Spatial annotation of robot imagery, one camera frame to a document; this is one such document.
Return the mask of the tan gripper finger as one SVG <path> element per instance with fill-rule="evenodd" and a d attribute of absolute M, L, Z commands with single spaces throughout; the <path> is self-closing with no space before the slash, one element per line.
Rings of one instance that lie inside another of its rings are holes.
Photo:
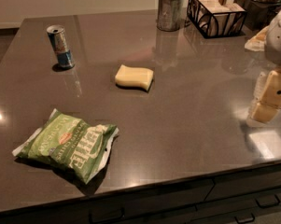
<path fill-rule="evenodd" d="M 261 72 L 253 93 L 248 118 L 268 123 L 281 110 L 281 66 L 269 73 Z"/>

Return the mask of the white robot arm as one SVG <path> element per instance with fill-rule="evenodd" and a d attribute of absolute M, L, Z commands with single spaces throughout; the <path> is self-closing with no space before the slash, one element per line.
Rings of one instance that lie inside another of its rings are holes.
<path fill-rule="evenodd" d="M 270 22 L 264 40 L 265 58 L 276 64 L 268 74 L 260 73 L 246 123 L 261 127 L 281 110 L 281 10 Z"/>

